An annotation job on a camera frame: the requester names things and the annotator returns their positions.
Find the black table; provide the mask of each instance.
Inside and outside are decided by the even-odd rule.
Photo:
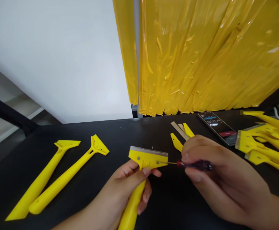
[[[251,116],[239,116],[236,111],[216,112],[236,131],[256,125]],[[175,133],[184,139],[171,122],[187,123],[194,134],[206,136],[222,144],[199,120],[196,114],[143,119],[98,121],[77,124],[41,126],[29,135],[0,162],[0,229],[50,229],[88,205],[112,173],[128,161],[130,146],[169,152],[169,161],[181,158],[171,141]],[[97,134],[110,150],[107,156],[96,154],[74,176],[67,186],[39,215],[4,222],[4,219],[57,151],[57,140],[79,140],[81,144],[66,152],[56,167],[46,188],[75,163],[89,148],[90,136]],[[243,157],[244,154],[230,147]],[[279,171],[261,164],[254,166],[279,196]],[[135,229],[247,229],[226,222],[209,208],[182,169],[174,165],[159,168],[163,176],[150,176],[152,196],[146,211],[137,218]]]

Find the fingernail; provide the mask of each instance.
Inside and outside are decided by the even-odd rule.
[[[150,195],[146,195],[146,196],[145,196],[145,203],[148,203],[149,198],[150,198]]]
[[[190,179],[193,181],[193,182],[200,182],[201,181],[201,176],[200,175],[190,175]]]
[[[149,167],[143,169],[143,173],[145,174],[145,176],[149,175],[150,171],[151,169]]]
[[[182,161],[185,161],[185,160],[187,160],[188,159],[188,152],[186,152],[185,154],[184,154],[184,156],[182,157]]]

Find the hanging yellow package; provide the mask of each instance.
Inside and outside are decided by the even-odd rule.
[[[138,104],[138,77],[133,1],[113,0],[116,24],[130,103]]]
[[[279,0],[141,1],[139,112],[258,106],[279,88]]]

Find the white cable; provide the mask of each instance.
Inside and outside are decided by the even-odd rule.
[[[274,112],[275,112],[276,118],[279,120],[279,115],[278,115],[278,111],[277,111],[277,108],[276,108],[276,107],[274,107]]]

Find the red object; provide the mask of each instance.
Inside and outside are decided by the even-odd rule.
[[[236,132],[234,132],[234,131],[228,131],[228,132],[220,133],[219,135],[220,135],[220,136],[231,136],[231,135],[234,135],[234,134],[236,134]]]
[[[182,161],[177,161],[177,166],[179,168],[185,168],[185,164]]]

